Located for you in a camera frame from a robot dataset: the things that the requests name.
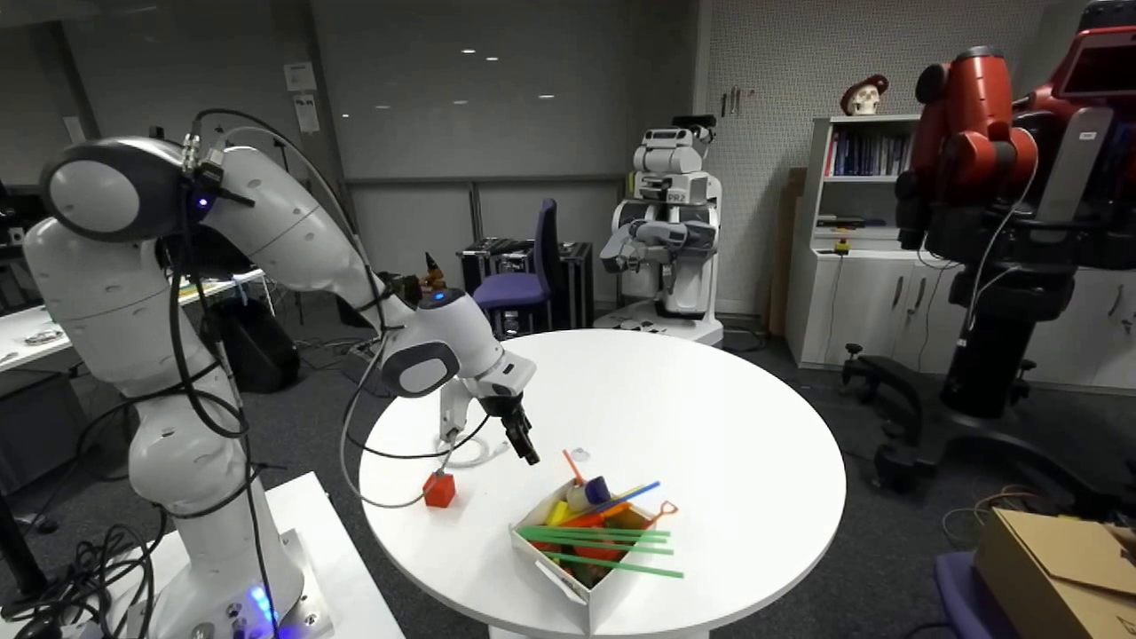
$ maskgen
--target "wall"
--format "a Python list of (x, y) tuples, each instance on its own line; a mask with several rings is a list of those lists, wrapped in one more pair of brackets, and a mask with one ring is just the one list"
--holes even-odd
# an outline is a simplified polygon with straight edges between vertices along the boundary
[(1049, 77), (1049, 73), (1069, 52), (1069, 44), (1075, 35), (1075, 26), (1086, 4), (1089, 0), (1062, 0), (1062, 4), (1041, 7), (1036, 32), (1026, 44), (1026, 52), (1016, 76), (1020, 94), (1029, 94)]
[(723, 116), (711, 170), (723, 183), (720, 308), (764, 312), (771, 242), (787, 168), (804, 162), (814, 116), (837, 114), (841, 94), (887, 76), (885, 110), (914, 110), (913, 82), (970, 44), (1016, 63), (1041, 26), (1036, 0), (704, 0), (711, 18), (711, 108), (740, 88)]
[(43, 162), (68, 147), (68, 127), (29, 30), (0, 32), (0, 77), (0, 183), (39, 186)]
[(104, 134), (166, 127), (181, 139), (202, 108), (239, 108), (295, 139), (271, 0), (157, 0), (68, 20)]
[[(687, 0), (320, 0), (313, 10), (348, 183), (619, 177), (641, 127), (687, 110)], [(562, 203), (562, 238), (598, 254), (619, 200), (607, 186), (488, 188), (485, 233), (533, 238), (545, 197)], [(456, 270), (461, 191), (355, 188), (355, 209), (361, 228), (384, 228), (365, 242), (390, 270), (422, 265), (413, 238), (454, 242), (435, 261)], [(597, 290), (610, 301), (615, 281), (597, 274)]]

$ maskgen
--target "humanoid robot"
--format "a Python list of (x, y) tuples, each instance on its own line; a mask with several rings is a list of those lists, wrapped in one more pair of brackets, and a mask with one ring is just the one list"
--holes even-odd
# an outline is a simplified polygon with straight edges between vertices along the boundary
[(964, 308), (946, 380), (847, 346), (845, 384), (866, 397), (898, 392), (900, 423), (876, 446), (876, 480), (908, 486), (955, 446), (1001, 450), (1071, 493), (1071, 513), (1133, 513), (1124, 474), (1071, 469), (1029, 412), (1026, 346), (1065, 312), (1075, 265), (1136, 265), (1136, 4), (1092, 4), (1065, 60), (1036, 94), (1010, 99), (1001, 52), (976, 45), (920, 76), (913, 170), (898, 183), (900, 248), (931, 248), (964, 270)]
[(619, 203), (598, 264), (619, 274), (623, 308), (597, 326), (720, 346), (717, 223), (720, 183), (704, 170), (713, 116), (674, 116), (635, 149), (635, 197)]
[[(52, 216), (26, 238), (43, 301), (87, 374), (135, 404), (132, 491), (169, 513), (189, 549), (157, 597), (153, 639), (274, 637), (265, 612), (288, 619), (303, 597), (303, 568), (249, 474), (239, 392), (181, 315), (158, 238), (189, 248), (191, 228), (208, 223), (274, 284), (332, 290), (384, 336), (379, 374), (396, 393), (443, 388), (443, 435), (480, 397), (536, 467), (521, 407), (533, 364), (504, 352), (456, 290), (428, 290), (419, 308), (387, 295), (338, 222), (259, 149), (84, 142), (46, 168), (43, 197)], [(189, 254), (169, 264), (175, 281), (191, 270)]]

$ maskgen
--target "black stand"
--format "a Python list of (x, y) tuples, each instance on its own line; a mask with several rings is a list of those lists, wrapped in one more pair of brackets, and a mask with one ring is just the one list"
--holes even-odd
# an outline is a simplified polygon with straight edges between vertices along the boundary
[[(964, 304), (970, 277), (955, 281), (952, 301)], [(887, 430), (892, 444), (872, 455), (880, 486), (904, 491), (914, 480), (936, 474), (936, 467), (964, 450), (995, 450), (998, 459), (1026, 463), (1029, 469), (1055, 480), (1079, 514), (1136, 513), (1133, 497), (1104, 491), (1089, 476), (1075, 474), (1062, 455), (1062, 444), (1041, 444), (1042, 435), (1079, 430), (1071, 416), (1029, 412), (1026, 346), (1036, 321), (1055, 321), (1071, 295), (1071, 270), (1026, 274), (1020, 287), (995, 287), (978, 299), (978, 312), (964, 346), (955, 352), (946, 380), (914, 378), (913, 370), (863, 357), (847, 346), (841, 370), (845, 388), (863, 380), (863, 401), (872, 401), (880, 388), (900, 397), (900, 423)]]

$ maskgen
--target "round white table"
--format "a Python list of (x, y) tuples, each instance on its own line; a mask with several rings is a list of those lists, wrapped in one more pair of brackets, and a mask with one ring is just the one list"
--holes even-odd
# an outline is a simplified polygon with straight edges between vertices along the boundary
[[(498, 637), (587, 633), (579, 607), (508, 538), (572, 480), (562, 450), (583, 450), (579, 469), (615, 493), (659, 480), (635, 501), (641, 513), (676, 506), (659, 529), (669, 529), (667, 565), (685, 579), (635, 575), (597, 637), (711, 637), (783, 597), (824, 558), (845, 513), (845, 463), (824, 420), (778, 378), (717, 349), (620, 329), (536, 334), (508, 349), (536, 364), (525, 412), (539, 467), (516, 459), (488, 423), (471, 450), (499, 455), (454, 469), (452, 509), (365, 509), (395, 565), (439, 603)], [(435, 393), (395, 401), (370, 446), (428, 450), (435, 416)], [(406, 501), (428, 469), (365, 455), (357, 486)]]

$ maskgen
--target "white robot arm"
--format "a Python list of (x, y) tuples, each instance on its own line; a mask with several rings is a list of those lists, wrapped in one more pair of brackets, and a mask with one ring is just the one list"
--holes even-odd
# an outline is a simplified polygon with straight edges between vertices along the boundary
[(628, 222), (620, 223), (602, 254), (598, 264), (610, 274), (637, 270), (641, 264), (674, 264), (674, 256), (704, 256), (711, 261), (717, 248), (717, 228), (704, 222)]
[(77, 358), (137, 407), (127, 459), (135, 493), (162, 506), (189, 548), (189, 568), (153, 613), (149, 637), (158, 639), (229, 637), (239, 620), (243, 633), (265, 630), (254, 619), (265, 593), (253, 538), (262, 545), (274, 612), (285, 613), (303, 597), (303, 573), (285, 554), (259, 480), (249, 480), (239, 416), (223, 407), (239, 404), (239, 392), (169, 301), (153, 256), (158, 238), (208, 223), (274, 284), (332, 290), (384, 336), (395, 334), (379, 370), (396, 393), (452, 384), (443, 423), (461, 425), (466, 404), (480, 397), (499, 416), (516, 450), (536, 463), (521, 412), (533, 364), (498, 346), (471, 299), (447, 290), (406, 308), (288, 170), (253, 147), (191, 155), (153, 139), (74, 147), (43, 174), (52, 222), (26, 238), (43, 301)]

